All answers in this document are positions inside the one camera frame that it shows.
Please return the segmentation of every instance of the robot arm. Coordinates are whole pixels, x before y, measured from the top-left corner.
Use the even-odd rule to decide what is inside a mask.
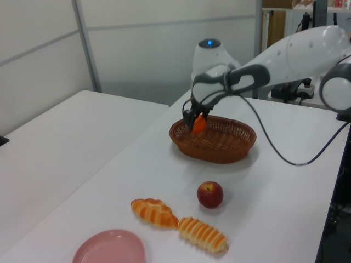
[[[193,69],[197,76],[191,88],[191,109],[183,111],[189,130],[201,113],[207,118],[215,104],[226,96],[320,75],[328,70],[320,86],[322,101],[334,111],[351,113],[351,64],[347,60],[339,64],[351,54],[351,44],[343,29],[326,26],[301,31],[283,38],[243,67],[233,70],[226,61],[218,61],[223,47],[216,43],[214,48],[198,45],[195,50],[194,61],[199,61],[198,56],[217,61],[206,72]]]

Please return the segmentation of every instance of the braided bread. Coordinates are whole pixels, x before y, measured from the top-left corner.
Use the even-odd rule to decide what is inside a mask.
[[[182,218],[178,224],[179,234],[192,244],[211,253],[228,250],[227,238],[217,229],[192,217]]]
[[[136,199],[132,201],[131,206],[133,211],[146,222],[164,228],[178,228],[178,218],[161,200]]]

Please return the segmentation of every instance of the brown woven basket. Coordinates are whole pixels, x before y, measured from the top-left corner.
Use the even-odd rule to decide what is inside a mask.
[[[200,133],[189,132],[181,119],[172,125],[169,135],[185,155],[212,163],[237,162],[256,141],[255,131],[245,123],[211,115]]]

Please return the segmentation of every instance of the red apple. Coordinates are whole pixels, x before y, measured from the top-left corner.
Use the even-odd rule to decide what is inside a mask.
[[[215,208],[223,201],[223,189],[217,182],[203,182],[197,189],[197,199],[206,208]]]

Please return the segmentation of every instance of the pink plate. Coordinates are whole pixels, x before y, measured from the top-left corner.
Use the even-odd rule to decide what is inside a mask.
[[[145,248],[132,232],[113,229],[101,232],[77,250],[72,263],[144,263]]]

